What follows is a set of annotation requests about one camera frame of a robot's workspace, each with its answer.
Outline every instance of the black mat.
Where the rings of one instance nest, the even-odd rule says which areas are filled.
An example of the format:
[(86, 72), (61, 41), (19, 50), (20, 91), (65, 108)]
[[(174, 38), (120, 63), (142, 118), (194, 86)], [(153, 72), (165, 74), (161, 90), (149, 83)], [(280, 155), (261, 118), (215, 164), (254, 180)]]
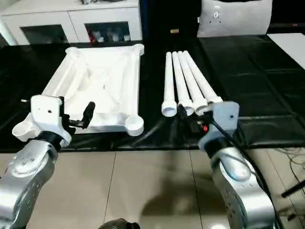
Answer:
[[(64, 151), (197, 148), (199, 136), (182, 129), (177, 117), (161, 114), (165, 54), (179, 50), (189, 51), (223, 99), (240, 104), (239, 129), (234, 137), (242, 146), (305, 145), (305, 70), (267, 36), (147, 41), (144, 45), (139, 95), (144, 133), (138, 137), (126, 133), (75, 135)], [(20, 99), (30, 99), (43, 91), (68, 47), (15, 46), (0, 51), (1, 152), (14, 152), (23, 146), (11, 134), (28, 112)]]

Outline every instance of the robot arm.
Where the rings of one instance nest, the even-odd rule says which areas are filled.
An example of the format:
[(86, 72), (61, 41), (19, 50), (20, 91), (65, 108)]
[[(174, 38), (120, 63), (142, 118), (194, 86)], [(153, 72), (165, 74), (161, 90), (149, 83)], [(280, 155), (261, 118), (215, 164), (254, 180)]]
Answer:
[[(202, 135), (206, 132), (198, 146), (211, 160), (213, 181), (224, 199), (230, 227), (272, 228), (275, 222), (273, 204), (259, 185), (253, 166), (231, 137), (237, 129), (239, 105), (221, 102), (209, 106), (211, 111), (201, 117), (204, 128), (202, 124), (190, 121), (188, 126), (193, 133)], [(183, 113), (182, 109), (178, 107), (178, 112)]]
[(71, 126), (87, 128), (94, 108), (90, 102), (83, 119), (74, 121), (64, 114), (63, 98), (31, 98), (31, 114), (42, 131), (15, 155), (0, 179), (0, 229), (26, 227), (42, 186), (53, 175), (57, 153), (70, 144)]

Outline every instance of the gray tile floor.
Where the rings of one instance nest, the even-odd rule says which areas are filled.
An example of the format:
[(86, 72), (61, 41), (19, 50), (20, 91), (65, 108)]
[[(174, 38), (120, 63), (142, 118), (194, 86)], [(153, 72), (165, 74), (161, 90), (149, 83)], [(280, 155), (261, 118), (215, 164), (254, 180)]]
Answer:
[[(295, 158), (305, 161), (305, 152)], [(301, 229), (302, 192), (283, 199), (296, 183), (287, 155), (273, 149), (249, 152), (261, 169), (286, 229)], [(3, 168), (12, 155), (1, 154)], [(305, 178), (301, 165), (293, 164)], [(220, 193), (211, 178), (209, 158), (199, 150), (60, 153), (56, 171), (42, 189), (30, 229), (97, 229), (103, 222), (125, 218), (142, 229), (229, 228)]]

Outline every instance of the white foam mold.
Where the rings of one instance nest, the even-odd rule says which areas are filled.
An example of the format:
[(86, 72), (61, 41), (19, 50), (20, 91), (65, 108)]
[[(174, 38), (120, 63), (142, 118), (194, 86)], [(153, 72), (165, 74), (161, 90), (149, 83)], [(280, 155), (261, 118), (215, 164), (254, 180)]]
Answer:
[[(42, 94), (64, 96), (65, 113), (73, 120), (81, 120), (88, 103), (95, 102), (89, 127), (77, 128), (76, 134), (127, 132), (131, 136), (140, 135), (144, 121), (138, 116), (138, 94), (144, 46), (70, 47), (66, 53)], [(26, 141), (40, 131), (29, 113), (12, 133)]]

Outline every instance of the white pipe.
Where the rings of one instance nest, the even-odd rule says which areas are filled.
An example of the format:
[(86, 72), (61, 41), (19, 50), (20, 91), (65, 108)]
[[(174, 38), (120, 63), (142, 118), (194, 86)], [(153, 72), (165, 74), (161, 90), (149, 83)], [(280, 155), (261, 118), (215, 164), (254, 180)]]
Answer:
[(204, 75), (197, 67), (194, 60), (191, 58), (188, 51), (184, 51), (183, 53), (184, 53), (184, 56), (186, 57), (188, 65), (193, 73), (193, 76), (194, 76), (196, 82), (198, 83), (200, 90), (202, 91), (206, 100), (208, 102), (213, 102), (213, 103), (222, 102), (223, 100), (221, 99), (221, 97), (217, 96), (217, 94), (215, 93), (213, 88), (210, 86), (209, 82), (205, 79)]
[(177, 113), (177, 103), (173, 90), (173, 63), (172, 54), (166, 53), (165, 60), (165, 82), (164, 82), (164, 101), (161, 107), (162, 114), (166, 117), (173, 117)]
[(177, 52), (173, 52), (172, 56), (179, 104), (182, 104), (186, 110), (186, 114), (190, 116), (194, 112), (193, 103), (190, 100), (189, 94), (187, 92)]
[(189, 65), (187, 64), (185, 55), (179, 51), (178, 57), (180, 61), (180, 65), (182, 67), (182, 71), (184, 74), (184, 78), (187, 84), (187, 87), (190, 91), (192, 100), (193, 100), (193, 107), (195, 109), (195, 113), (197, 115), (203, 115), (205, 111), (208, 111), (208, 103), (206, 99), (203, 97), (196, 80), (194, 79), (194, 76), (189, 68)]

